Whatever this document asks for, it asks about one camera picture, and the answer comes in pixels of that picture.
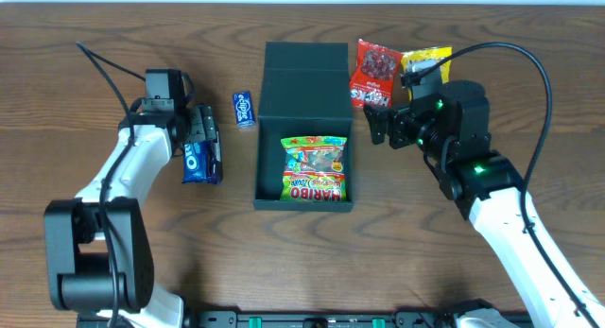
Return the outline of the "blue Oreo cookie pack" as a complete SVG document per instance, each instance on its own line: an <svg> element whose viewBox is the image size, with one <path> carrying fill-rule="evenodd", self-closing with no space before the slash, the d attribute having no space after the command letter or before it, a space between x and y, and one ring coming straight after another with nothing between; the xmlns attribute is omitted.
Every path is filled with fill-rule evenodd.
<svg viewBox="0 0 605 328"><path fill-rule="evenodd" d="M205 142L185 144L183 157L183 183L210 182L209 153Z"/></svg>

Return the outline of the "yellow Hacks candy bag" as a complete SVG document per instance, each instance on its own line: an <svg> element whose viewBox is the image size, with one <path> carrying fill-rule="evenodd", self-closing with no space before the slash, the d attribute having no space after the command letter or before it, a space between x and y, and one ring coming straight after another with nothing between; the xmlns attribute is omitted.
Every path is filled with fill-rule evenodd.
<svg viewBox="0 0 605 328"><path fill-rule="evenodd" d="M401 58L403 74L421 73L451 54L451 46L431 47L404 52ZM422 78L419 84L408 87L404 79L402 79L402 84L407 89L409 98L413 100L436 93L443 83L449 81L449 73L450 61Z"/></svg>

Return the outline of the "green Haribo gummy bag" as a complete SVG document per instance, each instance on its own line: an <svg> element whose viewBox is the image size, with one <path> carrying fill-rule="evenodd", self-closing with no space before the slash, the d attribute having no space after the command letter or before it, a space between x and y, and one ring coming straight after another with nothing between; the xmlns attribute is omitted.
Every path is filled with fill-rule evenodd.
<svg viewBox="0 0 605 328"><path fill-rule="evenodd" d="M285 150L282 201L347 201L344 148L347 138L298 136L281 140Z"/></svg>

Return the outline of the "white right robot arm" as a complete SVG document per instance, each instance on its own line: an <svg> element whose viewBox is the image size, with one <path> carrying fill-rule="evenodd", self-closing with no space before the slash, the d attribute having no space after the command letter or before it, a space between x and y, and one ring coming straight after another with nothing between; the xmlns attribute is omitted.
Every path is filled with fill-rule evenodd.
<svg viewBox="0 0 605 328"><path fill-rule="evenodd" d="M537 327L601 327L604 306L540 219L508 158L490 148L490 104L475 82L431 87L398 109L367 105L374 144L415 145L440 190L488 242Z"/></svg>

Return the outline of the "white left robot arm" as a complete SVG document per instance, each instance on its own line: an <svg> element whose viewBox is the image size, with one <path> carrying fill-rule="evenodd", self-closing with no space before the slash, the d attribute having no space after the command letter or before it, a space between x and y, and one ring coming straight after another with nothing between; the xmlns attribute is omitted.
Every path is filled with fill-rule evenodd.
<svg viewBox="0 0 605 328"><path fill-rule="evenodd" d="M78 313L80 327L194 327L182 297L154 281L141 210L159 172L180 148L210 147L209 173L221 175L211 107L176 109L172 98L139 99L121 123L116 146L73 199L43 215L50 301Z"/></svg>

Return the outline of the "dark blue chocolate bar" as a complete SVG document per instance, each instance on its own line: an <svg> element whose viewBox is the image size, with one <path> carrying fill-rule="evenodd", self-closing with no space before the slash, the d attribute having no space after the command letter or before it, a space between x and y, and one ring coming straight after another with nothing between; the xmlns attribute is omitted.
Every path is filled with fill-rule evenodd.
<svg viewBox="0 0 605 328"><path fill-rule="evenodd" d="M216 138L208 145L208 177L210 183L220 184L223 179L220 139Z"/></svg>

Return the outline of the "red Hacks candy bag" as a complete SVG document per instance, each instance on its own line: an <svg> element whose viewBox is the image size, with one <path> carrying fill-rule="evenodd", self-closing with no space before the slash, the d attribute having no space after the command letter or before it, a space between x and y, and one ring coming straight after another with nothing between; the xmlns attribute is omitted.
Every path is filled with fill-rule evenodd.
<svg viewBox="0 0 605 328"><path fill-rule="evenodd" d="M390 107L395 75L402 53L361 39L357 42L356 66L350 79L352 104Z"/></svg>

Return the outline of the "blue Eclipse mint box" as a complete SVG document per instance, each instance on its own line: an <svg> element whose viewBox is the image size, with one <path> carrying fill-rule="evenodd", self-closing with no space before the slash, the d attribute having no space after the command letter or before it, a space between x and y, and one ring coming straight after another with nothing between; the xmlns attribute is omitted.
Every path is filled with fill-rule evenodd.
<svg viewBox="0 0 605 328"><path fill-rule="evenodd" d="M249 91L233 94L233 109L235 123L239 128L248 128L256 124Z"/></svg>

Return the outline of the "black open gift box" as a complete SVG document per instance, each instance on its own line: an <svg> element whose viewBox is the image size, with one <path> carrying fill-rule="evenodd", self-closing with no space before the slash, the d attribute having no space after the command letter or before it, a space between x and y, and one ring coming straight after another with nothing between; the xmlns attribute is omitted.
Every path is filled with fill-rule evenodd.
<svg viewBox="0 0 605 328"><path fill-rule="evenodd" d="M354 109L346 43L266 43L258 103L256 210L349 213L354 208ZM344 137L342 201L281 200L286 152L281 140L300 136Z"/></svg>

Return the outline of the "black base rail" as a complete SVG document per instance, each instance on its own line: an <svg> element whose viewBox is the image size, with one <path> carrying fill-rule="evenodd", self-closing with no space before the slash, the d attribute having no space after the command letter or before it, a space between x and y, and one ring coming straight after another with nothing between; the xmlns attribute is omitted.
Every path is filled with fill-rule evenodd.
<svg viewBox="0 0 605 328"><path fill-rule="evenodd" d="M447 319L427 312L399 311L395 314L238 314L234 311L205 311L193 318L185 315L184 327L198 328L346 328L450 327Z"/></svg>

